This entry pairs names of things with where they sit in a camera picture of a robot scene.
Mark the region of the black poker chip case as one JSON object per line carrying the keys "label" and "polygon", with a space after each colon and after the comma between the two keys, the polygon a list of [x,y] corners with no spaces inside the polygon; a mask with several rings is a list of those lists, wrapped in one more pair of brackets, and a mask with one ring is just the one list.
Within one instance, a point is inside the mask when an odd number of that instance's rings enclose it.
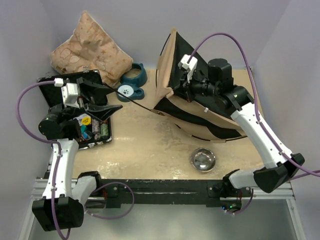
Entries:
{"label": "black poker chip case", "polygon": [[[69,139],[77,140],[79,149],[85,149],[94,145],[108,143],[112,140],[111,123],[107,119],[98,121],[85,113],[85,110],[76,107],[65,107],[60,87],[55,87],[54,79],[77,84],[78,78],[84,78],[93,83],[103,85],[100,72],[89,70],[51,77],[43,77],[38,80],[39,87],[49,109],[46,117],[38,125],[38,129],[48,140]],[[91,117],[91,124],[87,126],[84,135],[81,134],[81,120]]]}

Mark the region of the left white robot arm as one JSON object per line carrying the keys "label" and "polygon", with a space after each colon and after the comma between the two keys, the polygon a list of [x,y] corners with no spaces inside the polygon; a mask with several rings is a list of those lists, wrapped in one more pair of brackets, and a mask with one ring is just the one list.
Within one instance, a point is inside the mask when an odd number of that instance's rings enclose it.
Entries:
{"label": "left white robot arm", "polygon": [[104,190],[97,171],[81,173],[72,187],[74,161],[82,136],[76,118],[86,114],[103,122],[122,108],[107,104],[110,87],[83,77],[76,82],[56,78],[54,86],[60,89],[60,101],[50,106],[38,125],[40,133],[52,142],[51,170],[42,198],[32,204],[32,212],[46,232],[80,227],[89,196],[99,196]]}

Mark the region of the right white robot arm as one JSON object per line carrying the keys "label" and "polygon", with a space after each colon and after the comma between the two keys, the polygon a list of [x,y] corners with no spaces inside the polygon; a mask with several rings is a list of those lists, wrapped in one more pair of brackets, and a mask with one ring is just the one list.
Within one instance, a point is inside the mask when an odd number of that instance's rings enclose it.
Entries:
{"label": "right white robot arm", "polygon": [[256,101],[243,87],[234,84],[232,66],[223,58],[208,62],[208,76],[198,78],[198,60],[185,54],[178,63],[183,71],[180,79],[183,93],[191,102],[195,96],[212,97],[216,104],[235,121],[259,153],[263,167],[253,170],[236,169],[223,177],[223,192],[235,196],[241,188],[258,187],[271,193],[289,181],[305,163],[301,153],[293,153],[275,135],[264,120]]}

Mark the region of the beige patterned pet cushion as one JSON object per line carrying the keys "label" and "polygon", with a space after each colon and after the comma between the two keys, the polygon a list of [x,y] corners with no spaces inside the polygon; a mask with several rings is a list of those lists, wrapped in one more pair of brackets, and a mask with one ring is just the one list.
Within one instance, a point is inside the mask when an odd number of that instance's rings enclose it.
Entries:
{"label": "beige patterned pet cushion", "polygon": [[133,59],[84,11],[71,37],[50,54],[60,74],[98,70],[102,82],[114,86],[132,68]]}

